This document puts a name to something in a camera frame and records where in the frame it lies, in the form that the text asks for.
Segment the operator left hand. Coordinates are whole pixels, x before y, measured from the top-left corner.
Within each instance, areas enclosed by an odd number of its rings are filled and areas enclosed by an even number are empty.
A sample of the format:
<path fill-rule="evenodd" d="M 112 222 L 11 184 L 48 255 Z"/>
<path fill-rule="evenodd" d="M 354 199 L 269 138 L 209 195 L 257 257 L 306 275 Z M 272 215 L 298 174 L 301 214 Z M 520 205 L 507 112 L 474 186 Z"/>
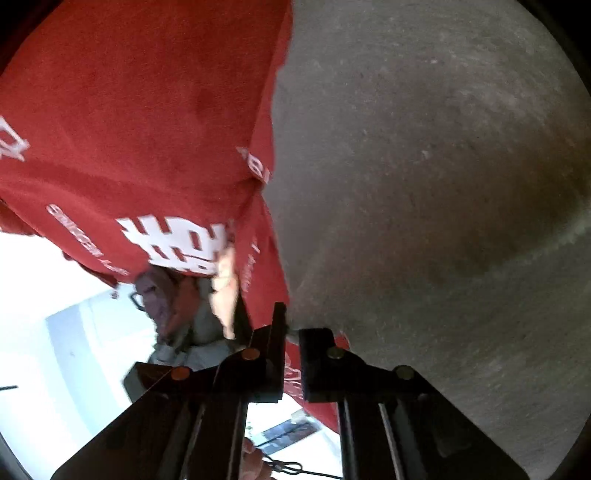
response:
<path fill-rule="evenodd" d="M 239 480 L 273 480 L 273 469 L 263 461 L 263 452 L 245 438 L 242 443 L 242 462 Z"/>

